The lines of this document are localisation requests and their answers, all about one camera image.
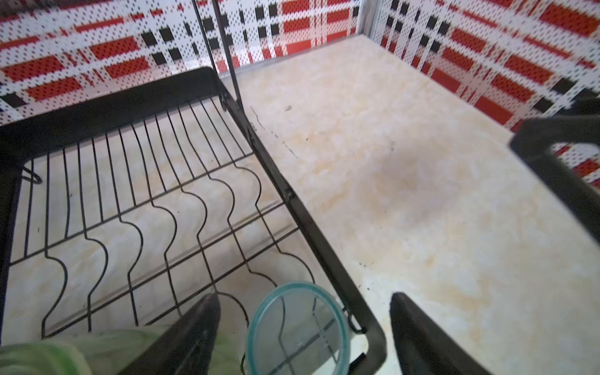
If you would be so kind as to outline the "black wire dish rack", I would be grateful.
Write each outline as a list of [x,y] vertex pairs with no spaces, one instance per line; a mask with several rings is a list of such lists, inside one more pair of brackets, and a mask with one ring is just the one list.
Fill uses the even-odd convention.
[[348,374],[386,339],[250,120],[238,68],[336,42],[360,1],[4,1],[1,347],[174,325],[220,302],[245,371],[259,304],[316,284]]

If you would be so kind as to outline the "teal plastic cup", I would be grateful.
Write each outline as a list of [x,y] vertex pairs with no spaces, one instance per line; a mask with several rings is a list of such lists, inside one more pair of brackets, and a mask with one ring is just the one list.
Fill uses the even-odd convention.
[[259,304],[246,339],[247,374],[347,374],[351,334],[334,297],[308,282],[275,288]]

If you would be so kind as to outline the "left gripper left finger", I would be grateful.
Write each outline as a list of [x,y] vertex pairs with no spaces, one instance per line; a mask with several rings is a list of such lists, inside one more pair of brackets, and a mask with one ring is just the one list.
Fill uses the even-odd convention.
[[121,373],[209,373],[219,324],[219,299],[205,295]]

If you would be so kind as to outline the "tall green glass cup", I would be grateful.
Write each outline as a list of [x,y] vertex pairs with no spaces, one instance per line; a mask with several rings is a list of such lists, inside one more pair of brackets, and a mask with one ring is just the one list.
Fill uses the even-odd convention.
[[228,335],[217,331],[210,354],[196,350],[167,362],[167,353],[148,358],[151,347],[173,325],[136,327],[53,337],[1,347],[2,374],[242,374]]

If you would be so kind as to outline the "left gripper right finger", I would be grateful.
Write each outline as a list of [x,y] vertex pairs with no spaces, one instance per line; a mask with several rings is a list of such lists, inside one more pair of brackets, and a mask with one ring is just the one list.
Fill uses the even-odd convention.
[[488,374],[402,292],[390,305],[395,351],[403,374]]

